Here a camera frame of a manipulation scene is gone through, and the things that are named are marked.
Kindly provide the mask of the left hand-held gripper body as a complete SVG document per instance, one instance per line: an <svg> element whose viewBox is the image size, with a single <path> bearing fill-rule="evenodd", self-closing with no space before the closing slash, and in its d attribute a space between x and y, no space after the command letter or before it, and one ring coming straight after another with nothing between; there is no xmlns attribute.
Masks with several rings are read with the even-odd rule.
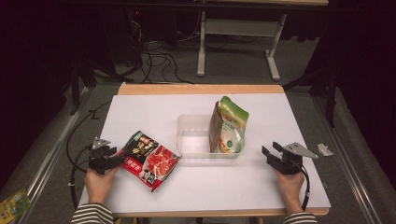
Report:
<svg viewBox="0 0 396 224"><path fill-rule="evenodd" d="M92 142L92 148L89 156L89 167L101 175L103 175L106 170L110 170L108 168L108 162L110 161L110 158L117 153L117 149L115 147L111 147L109 144L109 141L99 137L95 137Z"/></svg>

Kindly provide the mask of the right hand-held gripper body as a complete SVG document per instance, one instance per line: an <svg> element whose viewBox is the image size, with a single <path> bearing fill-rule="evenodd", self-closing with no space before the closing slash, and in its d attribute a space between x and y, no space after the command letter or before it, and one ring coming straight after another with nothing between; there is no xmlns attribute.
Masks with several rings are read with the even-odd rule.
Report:
<svg viewBox="0 0 396 224"><path fill-rule="evenodd" d="M282 146L283 152L275 167L283 175L295 175L302 171L303 157L317 159L318 155L301 145L300 143L291 143Z"/></svg>

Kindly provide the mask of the red and black food packet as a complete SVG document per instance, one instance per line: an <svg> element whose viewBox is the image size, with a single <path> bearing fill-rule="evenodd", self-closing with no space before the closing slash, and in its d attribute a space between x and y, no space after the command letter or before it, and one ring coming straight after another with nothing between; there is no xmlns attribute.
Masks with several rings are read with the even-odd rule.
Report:
<svg viewBox="0 0 396 224"><path fill-rule="evenodd" d="M141 131L127 141L117 156L121 166L139 178L151 191L158 188L172 173L181 157Z"/></svg>

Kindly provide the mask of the green and white packet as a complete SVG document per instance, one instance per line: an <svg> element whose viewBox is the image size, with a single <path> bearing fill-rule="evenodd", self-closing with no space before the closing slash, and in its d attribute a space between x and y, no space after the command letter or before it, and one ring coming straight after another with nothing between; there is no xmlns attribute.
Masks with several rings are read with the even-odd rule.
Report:
<svg viewBox="0 0 396 224"><path fill-rule="evenodd" d="M219 149L223 153L240 153L245 146L249 113L228 96L219 100L219 112L222 120Z"/></svg>

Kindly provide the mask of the clear plastic container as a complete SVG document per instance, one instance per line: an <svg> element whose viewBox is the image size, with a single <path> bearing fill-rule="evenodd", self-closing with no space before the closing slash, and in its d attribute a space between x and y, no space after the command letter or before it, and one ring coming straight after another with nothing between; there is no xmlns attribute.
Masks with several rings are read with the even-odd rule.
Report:
<svg viewBox="0 0 396 224"><path fill-rule="evenodd" d="M181 115L177 118L177 150L183 158L233 159L240 153L223 153L219 149L210 152L210 114Z"/></svg>

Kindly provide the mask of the person's right hand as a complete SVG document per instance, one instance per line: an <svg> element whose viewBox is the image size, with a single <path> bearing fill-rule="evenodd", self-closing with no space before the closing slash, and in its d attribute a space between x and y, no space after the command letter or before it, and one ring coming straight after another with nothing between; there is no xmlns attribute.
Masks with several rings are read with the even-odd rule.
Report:
<svg viewBox="0 0 396 224"><path fill-rule="evenodd" d="M274 170L279 192L286 206L287 215L303 212L300 202L300 190L304 183L304 175L298 173L295 175L283 175L279 171Z"/></svg>

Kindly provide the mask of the person's left hand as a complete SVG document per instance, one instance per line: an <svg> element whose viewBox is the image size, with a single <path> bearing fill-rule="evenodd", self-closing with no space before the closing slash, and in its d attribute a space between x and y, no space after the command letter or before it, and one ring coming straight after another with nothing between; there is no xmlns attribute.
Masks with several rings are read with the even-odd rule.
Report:
<svg viewBox="0 0 396 224"><path fill-rule="evenodd" d="M85 184L89 195L89 203L104 203L113 183L118 168L110 169L106 174L100 175L93 169L88 169Z"/></svg>

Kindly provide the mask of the small white paper scrap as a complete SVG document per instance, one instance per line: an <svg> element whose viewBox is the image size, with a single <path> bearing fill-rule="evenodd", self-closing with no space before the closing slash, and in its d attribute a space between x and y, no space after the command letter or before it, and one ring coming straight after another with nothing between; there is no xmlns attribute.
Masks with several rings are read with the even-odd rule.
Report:
<svg viewBox="0 0 396 224"><path fill-rule="evenodd" d="M318 144L318 151L324 156L324 157L330 157L333 155L333 152L328 149L328 147L324 144Z"/></svg>

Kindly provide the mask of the black metal stand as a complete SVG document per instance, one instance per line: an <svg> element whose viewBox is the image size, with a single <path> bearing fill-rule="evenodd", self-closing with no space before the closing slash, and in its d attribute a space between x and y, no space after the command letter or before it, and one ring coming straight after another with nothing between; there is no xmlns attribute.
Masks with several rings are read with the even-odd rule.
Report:
<svg viewBox="0 0 396 224"><path fill-rule="evenodd" d="M321 96L325 94L327 96L325 116L328 123L334 127L334 107L335 102L335 91L337 84L337 74L333 68L319 68L314 72L305 73L303 76L294 79L293 81L282 86L284 91L291 90L296 86L304 85L305 83L312 81L313 84L310 89L312 96Z"/></svg>
<svg viewBox="0 0 396 224"><path fill-rule="evenodd" d="M72 109L70 114L75 115L80 107L80 95L79 81L82 80L84 85L88 88L94 87L96 81L94 80L94 71L99 70L109 77L112 77L118 81L124 81L125 78L115 71L104 68L101 64L95 61L78 58L74 59L70 65L70 84L71 84L71 95L72 95Z"/></svg>

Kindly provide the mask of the yellow green packet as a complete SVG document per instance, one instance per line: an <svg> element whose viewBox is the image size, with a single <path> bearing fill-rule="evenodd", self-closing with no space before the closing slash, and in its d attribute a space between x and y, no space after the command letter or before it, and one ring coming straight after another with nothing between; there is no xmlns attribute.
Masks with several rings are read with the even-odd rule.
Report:
<svg viewBox="0 0 396 224"><path fill-rule="evenodd" d="M19 189L0 203L0 224L9 224L31 207L25 189Z"/></svg>

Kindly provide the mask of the black computer case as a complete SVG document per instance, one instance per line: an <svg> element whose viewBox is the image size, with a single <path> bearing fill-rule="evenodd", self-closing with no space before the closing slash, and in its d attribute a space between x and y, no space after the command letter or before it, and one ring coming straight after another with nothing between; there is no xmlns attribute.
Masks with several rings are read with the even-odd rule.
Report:
<svg viewBox="0 0 396 224"><path fill-rule="evenodd" d="M127 8L126 17L129 22L137 22L146 36L173 46L177 43L177 15L174 11Z"/></svg>

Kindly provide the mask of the silver metal rail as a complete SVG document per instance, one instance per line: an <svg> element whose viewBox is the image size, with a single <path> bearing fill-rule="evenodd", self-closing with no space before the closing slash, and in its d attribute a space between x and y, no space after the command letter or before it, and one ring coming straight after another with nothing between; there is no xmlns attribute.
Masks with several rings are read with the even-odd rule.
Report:
<svg viewBox="0 0 396 224"><path fill-rule="evenodd" d="M349 186L351 187L354 197L359 204L359 207L363 213L367 224L382 224L379 215L375 211L372 201L367 193L366 187L364 187L355 168L353 167L353 164L347 155L347 152L341 142L337 131L334 129L334 127L331 126L330 122L326 117L325 105L318 97L313 97L312 101L316 110L319 112L320 117L326 126L326 129L330 133L330 137L334 144L334 151L336 152L336 156L341 162L343 172L346 176Z"/></svg>
<svg viewBox="0 0 396 224"><path fill-rule="evenodd" d="M94 135L88 120L92 88L80 91L80 105L71 114L68 102L28 149L0 196L26 189L31 206L10 224L69 224L74 214L70 175L80 151Z"/></svg>

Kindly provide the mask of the white metal desk frame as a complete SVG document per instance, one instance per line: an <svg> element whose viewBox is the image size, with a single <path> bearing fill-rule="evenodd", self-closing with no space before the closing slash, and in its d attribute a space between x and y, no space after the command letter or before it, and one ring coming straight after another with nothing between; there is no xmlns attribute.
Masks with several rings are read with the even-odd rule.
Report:
<svg viewBox="0 0 396 224"><path fill-rule="evenodd" d="M329 0L197 0L206 3L234 3L245 6L264 7L325 7ZM288 13L281 13L276 20L254 21L248 19L213 19L206 17L206 11L200 12L200 48L198 51L197 76L205 75L205 36L206 35L241 35L271 37L272 45L264 51L272 79L280 80L274 58L276 47L281 37Z"/></svg>

